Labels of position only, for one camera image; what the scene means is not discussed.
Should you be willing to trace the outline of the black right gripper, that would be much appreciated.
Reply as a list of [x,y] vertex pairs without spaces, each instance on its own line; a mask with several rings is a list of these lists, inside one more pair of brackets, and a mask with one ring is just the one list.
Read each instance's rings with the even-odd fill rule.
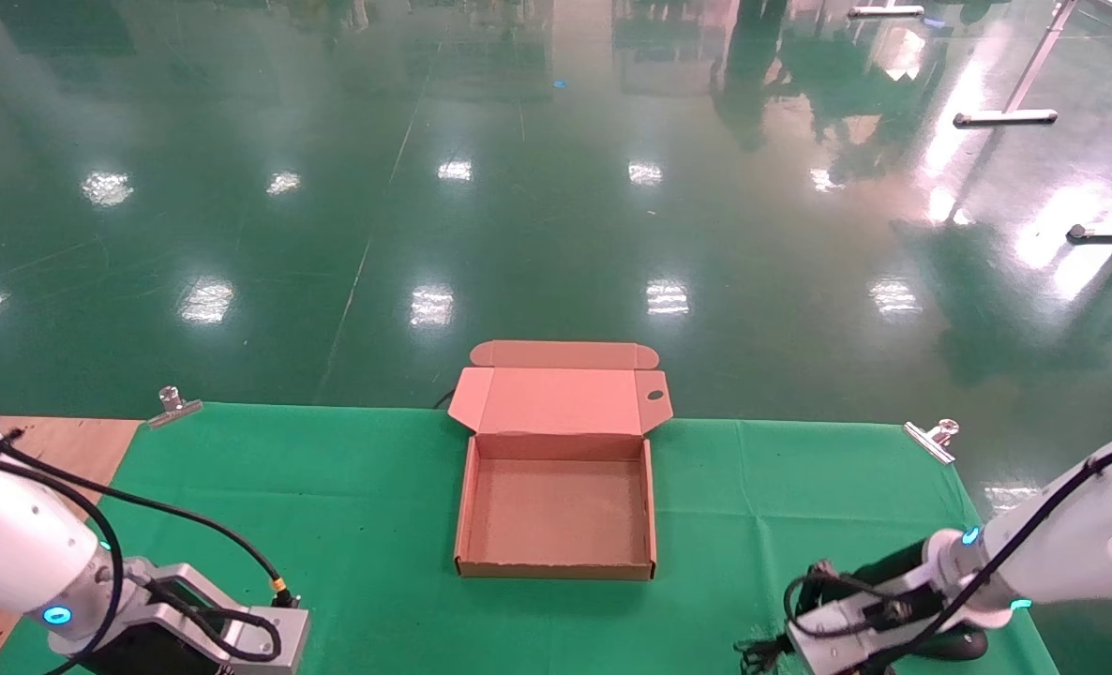
[[[848,577],[878,587],[924,564],[929,556],[927,547],[929,539],[917,540],[880,560],[861,565],[857,569],[851,570]],[[985,632],[964,623],[939,631],[929,641],[921,642],[916,648],[910,651],[911,656],[939,662],[976,661],[985,653],[987,653]]]

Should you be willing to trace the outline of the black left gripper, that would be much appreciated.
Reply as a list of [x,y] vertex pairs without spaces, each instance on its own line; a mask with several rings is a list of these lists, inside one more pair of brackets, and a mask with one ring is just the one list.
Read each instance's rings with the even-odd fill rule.
[[115,625],[81,666],[93,674],[230,674],[156,622]]

